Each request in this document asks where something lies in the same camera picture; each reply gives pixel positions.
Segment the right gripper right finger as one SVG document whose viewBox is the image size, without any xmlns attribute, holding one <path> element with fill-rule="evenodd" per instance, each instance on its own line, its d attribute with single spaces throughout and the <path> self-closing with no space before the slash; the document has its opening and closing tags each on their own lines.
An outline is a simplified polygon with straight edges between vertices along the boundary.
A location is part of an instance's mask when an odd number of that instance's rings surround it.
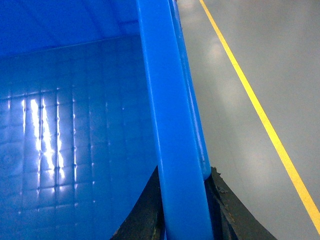
<svg viewBox="0 0 320 240">
<path fill-rule="evenodd" d="M 217 172 L 204 181 L 215 240 L 274 240 Z"/>
</svg>

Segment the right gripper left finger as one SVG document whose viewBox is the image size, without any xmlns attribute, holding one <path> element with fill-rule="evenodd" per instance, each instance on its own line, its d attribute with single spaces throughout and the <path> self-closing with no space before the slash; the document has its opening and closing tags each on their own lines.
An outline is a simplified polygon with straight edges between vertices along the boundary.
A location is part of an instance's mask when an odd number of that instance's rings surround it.
<svg viewBox="0 0 320 240">
<path fill-rule="evenodd" d="M 129 215 L 115 231 L 112 240 L 164 240 L 165 219 L 156 167 Z"/>
</svg>

